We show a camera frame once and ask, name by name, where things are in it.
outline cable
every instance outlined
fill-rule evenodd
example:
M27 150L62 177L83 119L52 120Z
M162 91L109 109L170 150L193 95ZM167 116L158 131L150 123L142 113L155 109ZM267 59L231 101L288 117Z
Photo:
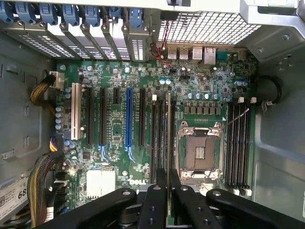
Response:
M47 89L55 82L56 77L54 75L48 75L45 77L31 92L30 100L34 105L42 106L50 110L55 115L54 107L43 99L43 94Z

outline white sticker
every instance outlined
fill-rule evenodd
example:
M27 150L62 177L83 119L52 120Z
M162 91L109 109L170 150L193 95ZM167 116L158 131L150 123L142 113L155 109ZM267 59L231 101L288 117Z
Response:
M47 217L44 222L48 222L53 218L54 218L54 207L48 207L47 208Z
M28 200L27 183L29 173L18 178L14 183L0 189L0 220L16 207Z

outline green circuit board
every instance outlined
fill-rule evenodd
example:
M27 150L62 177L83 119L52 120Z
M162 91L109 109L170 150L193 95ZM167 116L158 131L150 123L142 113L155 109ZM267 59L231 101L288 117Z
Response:
M232 61L228 52L217 52L215 66L202 65L187 61L172 62L171 67L162 62L152 61L148 63L133 62L105 62L105 61L71 61L60 60L57 62L57 71L65 76L65 88L72 83L84 84L81 99L81 126L84 131L80 140L70 140L70 146L63 146L65 156L70 164L69 176L69 208L77 208L91 199L87 198L86 175L89 170L114 170L115 188L129 187L139 190L141 185L149 183L150 147L152 129L152 95L158 99L164 99L170 92L175 101L175 135L181 123L186 121L189 126L211 127L215 122L226 125L228 117L227 102L229 100L244 97L250 99L255 95L255 86L252 85L252 77L256 74L256 59L249 56L247 61ZM184 67L187 74L181 72ZM247 81L245 87L236 86L236 81ZM100 112L100 88L107 88L107 136L105 153L108 160L104 160L99 146L99 112ZM93 144L87 142L86 126L88 125L88 103L86 90L91 88L94 93L94 125ZM113 103L113 89L119 89L119 102ZM125 151L125 119L126 119L126 88L133 88L132 107L132 156L131 161L128 152ZM145 88L145 131L144 146L139 146L139 104L140 89ZM57 130L57 135L66 140L66 133L71 128L70 98L69 92L57 93L57 106L62 106L65 113L62 117L62 128ZM214 114L204 114L204 108L209 107L216 111ZM249 154L249 184L251 184L254 138L254 115L251 120L251 139ZM185 139L181 140L181 152L184 154ZM224 148L226 149L226 135L224 134ZM216 138L215 168L219 168L220 139ZM184 167L184 156L181 155L180 168ZM200 182L185 181L194 184L199 189L204 187L204 180ZM224 178L221 174L216 179L213 187L224 188Z

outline black cable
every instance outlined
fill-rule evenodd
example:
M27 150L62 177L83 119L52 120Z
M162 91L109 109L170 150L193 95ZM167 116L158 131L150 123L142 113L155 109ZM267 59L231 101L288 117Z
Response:
M276 104L280 101L281 97L282 97L282 87L280 85L280 83L278 82L278 80L274 77L271 77L269 75L261 75L258 77L258 79L266 79L266 80L269 80L271 81L275 87L276 87L276 90L277 90L277 95L276 95L276 98L274 100L272 100L272 104Z

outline blue pcie slot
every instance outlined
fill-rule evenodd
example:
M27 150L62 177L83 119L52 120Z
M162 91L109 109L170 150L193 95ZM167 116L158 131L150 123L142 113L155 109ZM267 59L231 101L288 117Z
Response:
M132 106L133 106L133 89L126 89L126 137L125 151L128 152L129 159L133 162L132 157Z

